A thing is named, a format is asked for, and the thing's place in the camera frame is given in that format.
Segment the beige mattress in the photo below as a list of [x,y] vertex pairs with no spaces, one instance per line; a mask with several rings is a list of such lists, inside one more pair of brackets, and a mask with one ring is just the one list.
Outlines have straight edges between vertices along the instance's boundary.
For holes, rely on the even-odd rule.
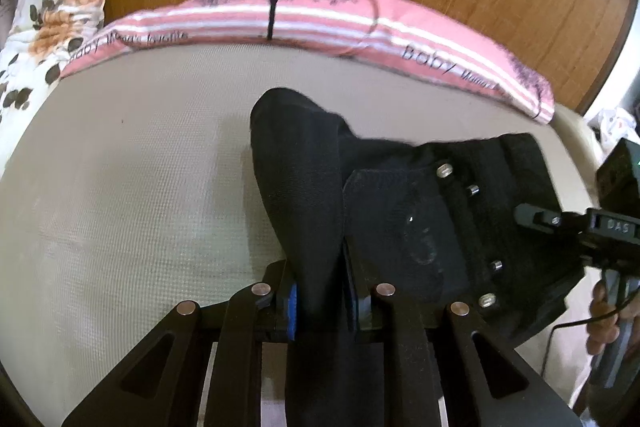
[[[355,133],[421,143],[530,132],[566,210],[590,198],[551,126],[471,94],[279,47],[138,52],[62,81],[0,182],[0,360],[57,427],[182,299],[228,299],[282,252],[262,206],[249,113],[275,86],[341,113]],[[593,278],[564,319],[587,314]],[[562,331],[550,381],[569,399],[585,334]],[[539,368],[546,334],[521,353]],[[281,426],[282,347],[267,346],[263,425]]]

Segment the black wire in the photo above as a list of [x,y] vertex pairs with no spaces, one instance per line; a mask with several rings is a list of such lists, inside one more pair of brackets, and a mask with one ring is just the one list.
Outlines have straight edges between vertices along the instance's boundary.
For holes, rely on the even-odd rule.
[[542,112],[542,88],[540,87],[540,84],[536,84],[536,91],[538,92],[538,112],[533,117],[533,120],[539,117]]
[[562,328],[573,328],[575,326],[583,326],[585,324],[591,324],[591,323],[594,323],[594,322],[603,321],[604,319],[608,319],[609,317],[613,317],[613,315],[619,314],[623,309],[625,309],[627,306],[629,306],[629,304],[631,304],[631,301],[634,298],[636,298],[636,295],[638,295],[639,293],[640,293],[640,288],[638,288],[637,290],[635,290],[632,293],[629,293],[629,296],[625,299],[625,301],[622,302],[622,304],[620,304],[620,306],[618,306],[615,310],[613,310],[613,311],[611,311],[609,313],[606,313],[604,315],[600,315],[599,317],[591,317],[589,319],[583,319],[581,321],[565,322],[563,324],[555,325],[551,329],[551,333],[549,334],[548,341],[546,341],[545,358],[542,359],[542,370],[540,371],[540,376],[542,378],[545,378],[546,363],[548,362],[549,352],[551,351],[551,340],[553,339],[554,333],[556,333],[556,330],[561,330]]

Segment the hand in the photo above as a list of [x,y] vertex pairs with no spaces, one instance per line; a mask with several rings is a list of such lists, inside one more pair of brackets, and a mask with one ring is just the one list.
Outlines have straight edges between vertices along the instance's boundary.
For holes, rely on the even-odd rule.
[[[604,284],[598,282],[593,287],[593,301],[591,301],[590,312],[592,317],[600,317],[612,312],[616,307],[607,304],[607,293]],[[629,355],[640,345],[640,295],[634,298],[629,306],[620,312],[623,320],[633,319],[634,329],[629,340],[626,354]],[[613,315],[608,319],[587,324],[587,352],[590,355],[599,355],[603,352],[607,344],[612,343],[620,334],[620,328],[616,326],[618,316]]]

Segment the white plastic bag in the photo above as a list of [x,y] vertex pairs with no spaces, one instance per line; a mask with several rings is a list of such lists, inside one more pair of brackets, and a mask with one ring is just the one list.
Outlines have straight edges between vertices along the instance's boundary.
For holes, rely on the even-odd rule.
[[640,136],[636,133],[636,120],[621,107],[601,110],[598,114],[598,124],[600,143],[605,156],[609,156],[623,138],[640,144]]

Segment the metal bolt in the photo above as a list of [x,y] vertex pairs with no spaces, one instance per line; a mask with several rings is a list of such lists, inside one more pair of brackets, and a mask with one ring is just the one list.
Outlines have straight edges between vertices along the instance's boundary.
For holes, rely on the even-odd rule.
[[495,304],[495,301],[495,293],[485,293],[481,298],[478,299],[478,304],[480,304],[481,308],[488,308],[489,306],[493,306]]
[[264,297],[271,292],[271,286],[269,286],[266,282],[258,282],[251,286],[251,293],[254,295],[258,295],[260,297]]
[[388,282],[382,282],[376,286],[376,292],[378,295],[382,295],[383,297],[390,297],[396,293],[396,287]]
[[436,175],[438,176],[438,178],[446,178],[452,172],[453,172],[453,167],[450,164],[445,163],[444,165],[441,165],[440,167],[438,167],[438,169],[436,170]]
[[194,311],[196,311],[196,303],[193,301],[182,301],[178,303],[175,307],[175,310],[180,315],[191,315]]
[[454,302],[451,305],[451,311],[460,317],[464,317],[469,314],[469,306],[464,302]]

